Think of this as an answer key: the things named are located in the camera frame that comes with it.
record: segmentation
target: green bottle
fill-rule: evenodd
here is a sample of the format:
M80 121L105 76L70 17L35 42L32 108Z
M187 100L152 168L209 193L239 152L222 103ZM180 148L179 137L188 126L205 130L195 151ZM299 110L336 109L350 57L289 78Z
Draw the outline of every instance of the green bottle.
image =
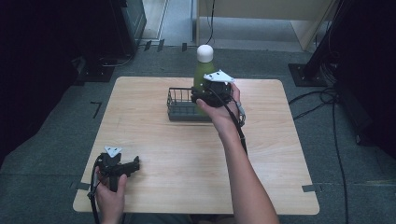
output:
M207 82L204 79L204 75L212 74L216 72L215 66L213 65L213 49L209 45L201 45L197 50L197 60L198 64L194 74L194 88L198 91L204 91L203 85ZM200 115L204 115L205 112L202 111L198 106L196 106L196 111Z

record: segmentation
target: gray carpet floor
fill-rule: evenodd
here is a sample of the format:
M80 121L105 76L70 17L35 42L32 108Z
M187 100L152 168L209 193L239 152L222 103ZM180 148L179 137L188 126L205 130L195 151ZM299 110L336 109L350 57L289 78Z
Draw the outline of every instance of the gray carpet floor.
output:
M117 67L108 83L72 86L34 137L11 152L0 171L0 223L93 223L90 213L73 210L76 190L106 104L118 77L192 77L196 48L156 47ZM275 78L288 99L323 88L297 88L288 63L306 63L310 53L215 49L214 64L235 78ZM97 105L102 102L95 118ZM315 105L312 95L290 106L296 116ZM349 223L396 223L396 160L377 147L355 143L344 108L335 107L336 131L344 166ZM332 133L332 106L295 121L320 212L280 216L282 223L346 223L343 181Z

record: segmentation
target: black wire basket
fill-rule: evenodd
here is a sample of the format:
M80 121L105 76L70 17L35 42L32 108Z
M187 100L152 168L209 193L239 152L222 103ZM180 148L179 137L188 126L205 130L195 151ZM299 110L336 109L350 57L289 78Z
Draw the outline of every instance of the black wire basket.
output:
M211 121L210 117L198 111L191 101L191 88L169 88L168 117L175 121Z

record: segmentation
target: hand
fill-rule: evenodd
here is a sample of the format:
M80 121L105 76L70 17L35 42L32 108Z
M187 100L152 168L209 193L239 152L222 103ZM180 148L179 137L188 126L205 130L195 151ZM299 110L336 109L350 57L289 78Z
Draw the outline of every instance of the hand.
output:
M236 102L240 103L240 90L236 87L234 83L231 84L231 89L233 90L233 98ZM207 105L205 101L198 99L198 106L206 112L206 114L212 119L213 124L218 130L219 134L229 131L230 129L236 130L235 124L230 117L229 112L224 106L221 107L212 107ZM236 118L239 118L239 110L236 107L235 102L230 102L227 104L230 110L235 114Z
M95 172L99 179L101 179L99 167L95 168ZM98 202L99 209L102 212L102 223L119 223L125 205L124 193L127 176L120 176L117 192L111 191L106 186L106 182L106 179L101 180L101 183L96 189L96 201Z

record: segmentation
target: forearm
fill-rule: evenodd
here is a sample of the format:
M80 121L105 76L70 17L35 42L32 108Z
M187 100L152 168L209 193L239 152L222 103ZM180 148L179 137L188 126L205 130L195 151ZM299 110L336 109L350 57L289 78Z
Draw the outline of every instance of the forearm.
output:
M278 223L276 211L256 176L236 130L219 132L224 145L236 222Z

